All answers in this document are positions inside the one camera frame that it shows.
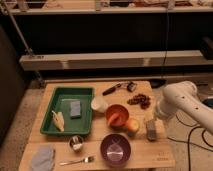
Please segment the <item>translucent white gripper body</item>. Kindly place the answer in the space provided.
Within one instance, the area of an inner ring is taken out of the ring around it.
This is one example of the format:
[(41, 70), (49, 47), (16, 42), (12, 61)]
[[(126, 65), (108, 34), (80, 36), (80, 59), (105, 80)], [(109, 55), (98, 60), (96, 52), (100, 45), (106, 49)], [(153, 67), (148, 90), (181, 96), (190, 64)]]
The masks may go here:
[(154, 114), (161, 120), (168, 120), (173, 115), (173, 107), (164, 98), (161, 98), (156, 102)]

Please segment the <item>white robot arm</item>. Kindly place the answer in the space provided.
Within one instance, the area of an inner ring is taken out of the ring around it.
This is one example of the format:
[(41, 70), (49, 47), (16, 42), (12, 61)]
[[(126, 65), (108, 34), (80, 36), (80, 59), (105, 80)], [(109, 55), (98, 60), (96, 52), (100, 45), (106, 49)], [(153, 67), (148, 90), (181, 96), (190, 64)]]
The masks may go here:
[(182, 110), (213, 135), (213, 109), (200, 102), (197, 93), (197, 86), (191, 81), (166, 85), (161, 99), (156, 102), (155, 116), (166, 120)]

